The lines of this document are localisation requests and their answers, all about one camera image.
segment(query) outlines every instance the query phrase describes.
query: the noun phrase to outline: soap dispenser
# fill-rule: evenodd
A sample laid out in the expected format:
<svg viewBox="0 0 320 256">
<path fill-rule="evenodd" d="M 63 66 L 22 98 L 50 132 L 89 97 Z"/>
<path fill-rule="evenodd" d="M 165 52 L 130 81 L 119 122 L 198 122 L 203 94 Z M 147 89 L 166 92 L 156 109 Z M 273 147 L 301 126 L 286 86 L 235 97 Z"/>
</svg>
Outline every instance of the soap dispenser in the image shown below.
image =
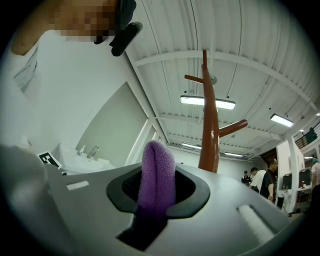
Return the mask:
<svg viewBox="0 0 320 256">
<path fill-rule="evenodd" d="M 81 154 L 85 151 L 86 145 L 83 145 L 82 148 L 79 150 L 78 155 L 81 156 Z"/>
</svg>

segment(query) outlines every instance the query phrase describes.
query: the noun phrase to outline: sink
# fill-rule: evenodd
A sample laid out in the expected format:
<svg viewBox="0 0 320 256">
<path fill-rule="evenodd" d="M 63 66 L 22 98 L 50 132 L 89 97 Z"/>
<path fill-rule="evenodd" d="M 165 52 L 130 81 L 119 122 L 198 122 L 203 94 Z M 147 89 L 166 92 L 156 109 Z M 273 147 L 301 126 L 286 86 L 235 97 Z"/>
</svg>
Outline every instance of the sink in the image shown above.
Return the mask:
<svg viewBox="0 0 320 256">
<path fill-rule="evenodd" d="M 62 164 L 62 168 L 66 170 L 67 175 L 95 173 L 116 168 L 106 159 L 88 159 L 87 154 L 80 156 L 76 149 L 61 144 L 59 145 L 57 160 Z"/>
</svg>

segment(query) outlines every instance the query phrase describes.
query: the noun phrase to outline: person in black shirt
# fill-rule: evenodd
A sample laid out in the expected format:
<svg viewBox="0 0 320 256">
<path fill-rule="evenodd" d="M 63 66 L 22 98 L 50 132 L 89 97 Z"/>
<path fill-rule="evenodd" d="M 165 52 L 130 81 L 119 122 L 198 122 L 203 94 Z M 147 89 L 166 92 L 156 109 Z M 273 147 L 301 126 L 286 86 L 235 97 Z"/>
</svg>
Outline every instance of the person in black shirt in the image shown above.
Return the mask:
<svg viewBox="0 0 320 256">
<path fill-rule="evenodd" d="M 244 171 L 244 176 L 242 176 L 242 178 L 241 178 L 241 182 L 244 183 L 244 184 L 251 183 L 251 179 L 248 176 L 248 172 L 246 170 Z"/>
<path fill-rule="evenodd" d="M 278 168 L 278 162 L 276 159 L 272 158 L 267 161 L 267 164 L 268 170 L 263 176 L 260 195 L 262 195 L 269 201 L 274 202 L 276 188 L 275 171 Z"/>
</svg>

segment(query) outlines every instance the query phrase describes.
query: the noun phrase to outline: desk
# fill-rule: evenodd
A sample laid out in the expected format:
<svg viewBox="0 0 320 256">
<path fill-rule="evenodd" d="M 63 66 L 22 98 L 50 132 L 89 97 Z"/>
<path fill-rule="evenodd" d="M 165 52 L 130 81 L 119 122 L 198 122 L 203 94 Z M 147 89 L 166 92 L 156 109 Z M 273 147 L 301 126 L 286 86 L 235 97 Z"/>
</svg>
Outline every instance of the desk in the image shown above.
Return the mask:
<svg viewBox="0 0 320 256">
<path fill-rule="evenodd" d="M 310 184 L 310 185 L 306 185 L 304 188 L 299 187 L 299 188 L 298 188 L 298 191 L 310 190 L 311 188 L 312 188 L 312 185 Z"/>
</svg>

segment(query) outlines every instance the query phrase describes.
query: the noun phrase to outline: white pillar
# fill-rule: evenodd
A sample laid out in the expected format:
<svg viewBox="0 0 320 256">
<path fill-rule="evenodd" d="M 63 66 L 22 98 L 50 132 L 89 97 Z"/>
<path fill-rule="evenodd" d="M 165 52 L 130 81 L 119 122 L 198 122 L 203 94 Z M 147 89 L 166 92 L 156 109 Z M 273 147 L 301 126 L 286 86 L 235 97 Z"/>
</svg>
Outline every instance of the white pillar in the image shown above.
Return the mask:
<svg viewBox="0 0 320 256">
<path fill-rule="evenodd" d="M 159 132 L 156 131 L 156 132 L 154 133 L 153 137 L 152 137 L 152 140 L 156 140 L 156 141 L 157 141 L 158 138 L 159 138 Z"/>
<path fill-rule="evenodd" d="M 128 158 L 125 161 L 125 166 L 133 165 L 137 162 L 138 156 L 144 146 L 144 143 L 147 139 L 147 136 L 150 132 L 150 129 L 152 127 L 153 123 L 150 119 L 148 119 L 144 126 L 142 127 L 142 130 L 140 131 L 138 138 L 136 138 L 135 143 L 133 144 L 133 147 L 128 155 Z"/>
<path fill-rule="evenodd" d="M 289 149 L 290 149 L 290 162 L 291 162 L 291 171 L 292 171 L 292 186 L 291 186 L 291 199 L 288 213 L 293 212 L 298 194 L 299 186 L 299 162 L 298 156 L 296 154 L 295 140 L 293 136 L 290 136 L 288 139 Z"/>
<path fill-rule="evenodd" d="M 316 158 L 320 161 L 320 150 L 319 145 L 315 146 Z"/>
</svg>

